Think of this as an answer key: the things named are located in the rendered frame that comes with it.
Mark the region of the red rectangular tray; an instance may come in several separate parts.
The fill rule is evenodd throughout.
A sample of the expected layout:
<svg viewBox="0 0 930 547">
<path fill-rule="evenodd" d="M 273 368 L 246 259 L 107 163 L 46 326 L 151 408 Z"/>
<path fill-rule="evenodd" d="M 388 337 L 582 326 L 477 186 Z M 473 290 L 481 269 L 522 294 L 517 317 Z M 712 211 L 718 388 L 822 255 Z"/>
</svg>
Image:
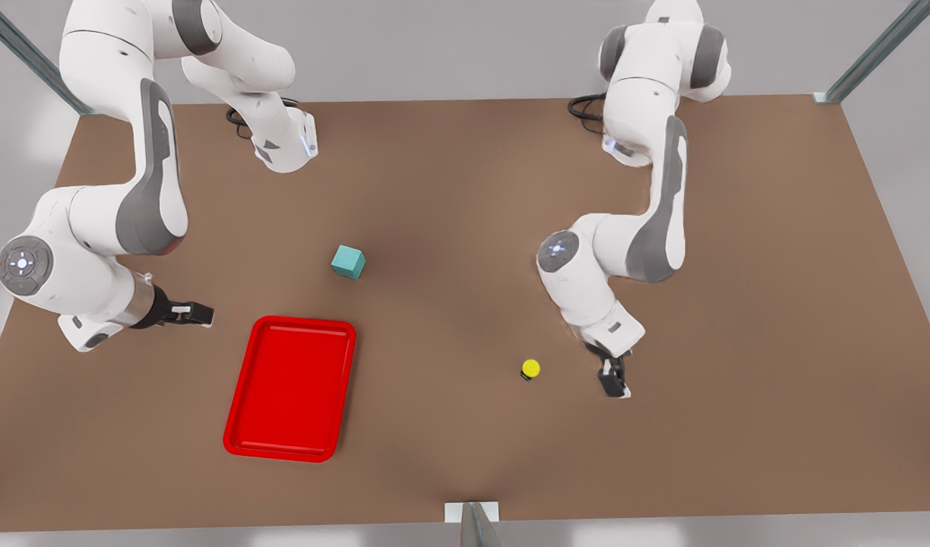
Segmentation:
<svg viewBox="0 0 930 547">
<path fill-rule="evenodd" d="M 339 441 L 356 346 L 348 322 L 259 318 L 236 382 L 223 444 L 235 456 L 325 463 Z"/>
</svg>

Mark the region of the teal cube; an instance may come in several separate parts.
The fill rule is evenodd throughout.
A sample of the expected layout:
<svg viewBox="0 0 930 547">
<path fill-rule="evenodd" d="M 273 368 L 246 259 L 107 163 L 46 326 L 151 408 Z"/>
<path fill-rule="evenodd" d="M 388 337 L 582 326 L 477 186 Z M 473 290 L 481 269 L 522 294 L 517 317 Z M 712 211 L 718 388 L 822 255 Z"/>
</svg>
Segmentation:
<svg viewBox="0 0 930 547">
<path fill-rule="evenodd" d="M 365 255 L 360 249 L 340 245 L 337 247 L 331 267 L 339 276 L 358 280 L 365 266 Z"/>
</svg>

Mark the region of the silver frame post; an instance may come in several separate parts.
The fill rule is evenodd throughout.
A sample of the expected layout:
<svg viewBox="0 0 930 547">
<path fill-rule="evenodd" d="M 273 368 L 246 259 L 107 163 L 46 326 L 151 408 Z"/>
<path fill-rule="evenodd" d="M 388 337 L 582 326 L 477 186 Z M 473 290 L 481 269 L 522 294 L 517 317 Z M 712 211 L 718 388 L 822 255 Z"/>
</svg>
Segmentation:
<svg viewBox="0 0 930 547">
<path fill-rule="evenodd" d="M 459 547 L 502 547 L 494 523 L 500 522 L 497 501 L 444 503 L 445 523 L 459 523 Z"/>
<path fill-rule="evenodd" d="M 58 66 L 49 60 L 2 11 L 0 11 L 0 42 L 78 115 L 97 115 L 93 108 L 80 101 L 66 87 Z"/>
<path fill-rule="evenodd" d="M 888 28 L 825 91 L 816 91 L 816 104 L 841 104 L 930 15 L 930 0 L 912 0 Z"/>
</svg>

